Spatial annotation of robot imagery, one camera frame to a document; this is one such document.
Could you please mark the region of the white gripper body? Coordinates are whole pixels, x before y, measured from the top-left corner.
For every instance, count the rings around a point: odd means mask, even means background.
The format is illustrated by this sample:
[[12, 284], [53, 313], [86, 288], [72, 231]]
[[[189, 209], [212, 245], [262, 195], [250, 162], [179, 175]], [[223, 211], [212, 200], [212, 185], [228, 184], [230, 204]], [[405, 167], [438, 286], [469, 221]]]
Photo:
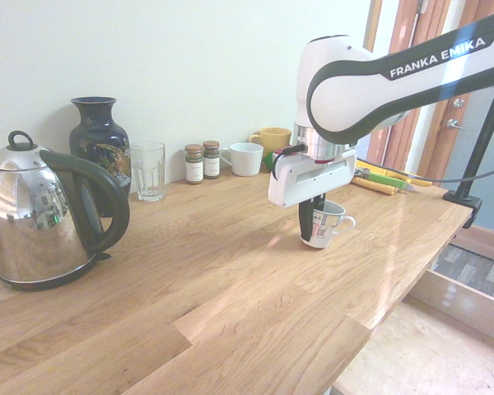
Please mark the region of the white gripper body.
[[347, 149], [327, 165], [316, 164], [303, 154], [280, 157], [271, 175], [268, 199], [280, 207], [290, 207], [349, 184], [357, 162], [355, 149]]

